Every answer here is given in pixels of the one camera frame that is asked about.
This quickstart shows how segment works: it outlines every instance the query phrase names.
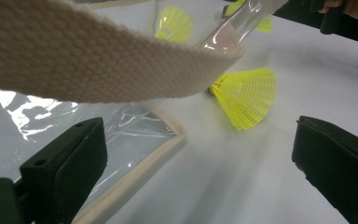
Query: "white tabletop surface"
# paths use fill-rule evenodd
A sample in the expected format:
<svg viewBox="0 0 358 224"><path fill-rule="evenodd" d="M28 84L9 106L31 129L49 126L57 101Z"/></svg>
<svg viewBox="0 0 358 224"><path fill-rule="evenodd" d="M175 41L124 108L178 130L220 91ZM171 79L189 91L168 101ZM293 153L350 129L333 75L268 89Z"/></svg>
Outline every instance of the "white tabletop surface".
<svg viewBox="0 0 358 224"><path fill-rule="evenodd" d="M186 145L108 223L347 223L291 161L296 120L324 119L358 136L358 42L273 18L230 71L268 67L277 78L267 117L246 132L205 92L161 107Z"/></svg>

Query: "beige strap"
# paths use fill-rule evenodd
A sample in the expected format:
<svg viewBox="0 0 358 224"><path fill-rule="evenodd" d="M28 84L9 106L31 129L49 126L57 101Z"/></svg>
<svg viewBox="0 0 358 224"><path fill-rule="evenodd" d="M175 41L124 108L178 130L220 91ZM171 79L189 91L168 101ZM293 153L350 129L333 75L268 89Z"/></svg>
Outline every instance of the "beige strap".
<svg viewBox="0 0 358 224"><path fill-rule="evenodd" d="M160 41L69 1L0 0L3 90L79 103L185 97L242 54Z"/></svg>

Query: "woven fabric strap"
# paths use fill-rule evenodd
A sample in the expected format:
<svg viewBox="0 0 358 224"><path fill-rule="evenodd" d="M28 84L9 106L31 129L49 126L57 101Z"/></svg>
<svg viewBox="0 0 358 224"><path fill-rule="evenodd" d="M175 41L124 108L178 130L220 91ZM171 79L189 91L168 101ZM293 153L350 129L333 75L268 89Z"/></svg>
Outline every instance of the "woven fabric strap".
<svg viewBox="0 0 358 224"><path fill-rule="evenodd" d="M0 89L79 103L186 97L240 56L135 33L61 0L0 0Z"/></svg>

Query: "yellow shuttlecock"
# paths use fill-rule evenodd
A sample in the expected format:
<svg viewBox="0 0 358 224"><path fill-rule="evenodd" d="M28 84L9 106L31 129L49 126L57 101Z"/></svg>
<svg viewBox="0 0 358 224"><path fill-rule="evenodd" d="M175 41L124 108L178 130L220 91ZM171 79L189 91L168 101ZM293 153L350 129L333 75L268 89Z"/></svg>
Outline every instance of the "yellow shuttlecock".
<svg viewBox="0 0 358 224"><path fill-rule="evenodd" d="M184 43L193 34L193 21L179 7L165 7L157 20L155 37L174 43Z"/></svg>
<svg viewBox="0 0 358 224"><path fill-rule="evenodd" d="M275 76L267 68L222 75L210 88L231 123L243 131L267 115L275 91Z"/></svg>
<svg viewBox="0 0 358 224"><path fill-rule="evenodd" d="M225 19L225 18L228 18L228 17L232 16L246 2L247 2L247 0L237 0L236 2L234 2L233 4L231 4L229 6L225 6L223 8L222 18ZM272 17L271 17L271 15L267 15L267 17L264 18L264 20L262 20L257 25L256 30L270 34L271 30L272 30Z"/></svg>

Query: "white table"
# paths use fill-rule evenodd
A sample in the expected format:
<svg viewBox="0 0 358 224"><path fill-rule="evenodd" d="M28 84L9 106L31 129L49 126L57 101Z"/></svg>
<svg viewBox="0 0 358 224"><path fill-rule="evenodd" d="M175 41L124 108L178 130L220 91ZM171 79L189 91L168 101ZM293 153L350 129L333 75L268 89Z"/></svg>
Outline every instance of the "white table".
<svg viewBox="0 0 358 224"><path fill-rule="evenodd" d="M183 122L187 144L109 223L347 223L291 161L296 120L323 119L358 136L358 42L273 18L254 31L230 71L268 67L275 102L247 132L200 93L161 107Z"/></svg>

